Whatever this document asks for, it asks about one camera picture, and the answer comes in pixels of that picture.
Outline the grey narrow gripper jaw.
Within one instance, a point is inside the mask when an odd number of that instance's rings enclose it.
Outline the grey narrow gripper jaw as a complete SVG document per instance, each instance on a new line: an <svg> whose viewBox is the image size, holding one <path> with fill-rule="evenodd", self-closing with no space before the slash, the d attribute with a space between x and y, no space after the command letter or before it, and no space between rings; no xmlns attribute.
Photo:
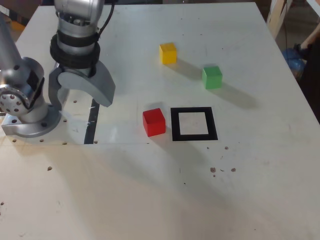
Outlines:
<svg viewBox="0 0 320 240"><path fill-rule="evenodd" d="M58 76L63 72L60 67L56 67L49 74L48 96L51 104L58 110L62 111L68 99L70 90L61 86Z"/></svg>

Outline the grey broad gripper jaw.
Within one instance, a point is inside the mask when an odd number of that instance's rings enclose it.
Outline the grey broad gripper jaw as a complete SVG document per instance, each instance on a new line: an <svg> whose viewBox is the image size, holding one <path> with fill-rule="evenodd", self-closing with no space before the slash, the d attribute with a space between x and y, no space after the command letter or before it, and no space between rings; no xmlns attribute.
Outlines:
<svg viewBox="0 0 320 240"><path fill-rule="evenodd" d="M57 80L65 89L83 91L104 107L113 103L116 85L101 61L88 69L67 68L58 75Z"/></svg>

